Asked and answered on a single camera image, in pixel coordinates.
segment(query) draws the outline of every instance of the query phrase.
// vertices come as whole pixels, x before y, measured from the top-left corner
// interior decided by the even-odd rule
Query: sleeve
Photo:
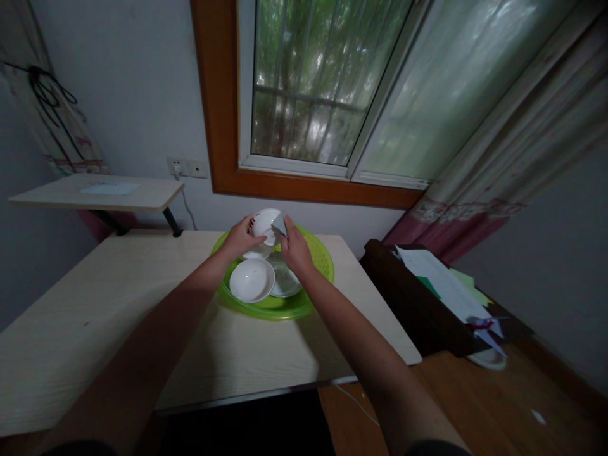
[[[99,440],[79,440],[56,446],[42,456],[117,456],[106,443]]]
[[[453,443],[443,440],[425,440],[407,450],[405,456],[471,456],[471,454]]]

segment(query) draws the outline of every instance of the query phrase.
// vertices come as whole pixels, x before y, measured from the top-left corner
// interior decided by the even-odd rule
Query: green paper
[[[475,280],[470,275],[463,274],[462,272],[457,271],[454,268],[450,268],[450,270],[452,271],[453,275],[458,277],[458,280],[462,282],[466,288],[475,289]]]
[[[439,295],[439,293],[437,293],[437,290],[435,290],[433,288],[433,284],[431,283],[431,281],[428,278],[421,277],[419,275],[417,275],[416,277],[418,277],[418,280],[420,280],[424,284],[425,287],[427,287],[429,290],[431,290],[433,292],[433,294],[435,296],[437,296],[437,299],[441,299],[441,296]]]
[[[462,284],[467,288],[467,290],[471,292],[471,294],[479,302],[479,304],[484,307],[488,306],[489,299],[486,297],[485,294],[475,288],[475,280],[470,275],[463,274],[462,272],[457,271],[453,268],[450,268],[450,270],[452,271],[452,274],[455,275],[460,282],[462,282]]]

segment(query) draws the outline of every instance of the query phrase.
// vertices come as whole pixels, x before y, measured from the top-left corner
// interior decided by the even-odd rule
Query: hand
[[[239,223],[233,226],[228,233],[228,237],[218,250],[218,253],[225,255],[226,259],[232,263],[246,251],[250,251],[256,245],[262,244],[266,236],[253,237],[248,233],[253,215],[248,215]]]
[[[281,254],[283,260],[301,281],[301,278],[316,271],[310,256],[310,250],[304,235],[291,220],[289,215],[283,219],[287,229],[287,237],[281,233]]]

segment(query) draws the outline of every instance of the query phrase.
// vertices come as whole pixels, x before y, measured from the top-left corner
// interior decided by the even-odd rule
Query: electrical outlet
[[[207,178],[207,166],[204,161],[189,160],[188,170],[190,171],[190,177]]]
[[[188,176],[188,161],[185,158],[178,157],[167,157],[167,166],[169,167],[169,174],[175,175],[174,165],[179,165],[181,171],[179,175]]]

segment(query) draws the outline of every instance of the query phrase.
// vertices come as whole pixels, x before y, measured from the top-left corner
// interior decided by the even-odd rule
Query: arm
[[[467,448],[393,347],[358,309],[314,267],[304,237],[285,216],[281,251],[327,330],[365,388],[392,455],[437,439]]]
[[[250,219],[235,225],[224,245],[150,311],[37,453],[75,440],[100,440],[120,455],[133,452],[228,266],[265,240],[247,234]]]

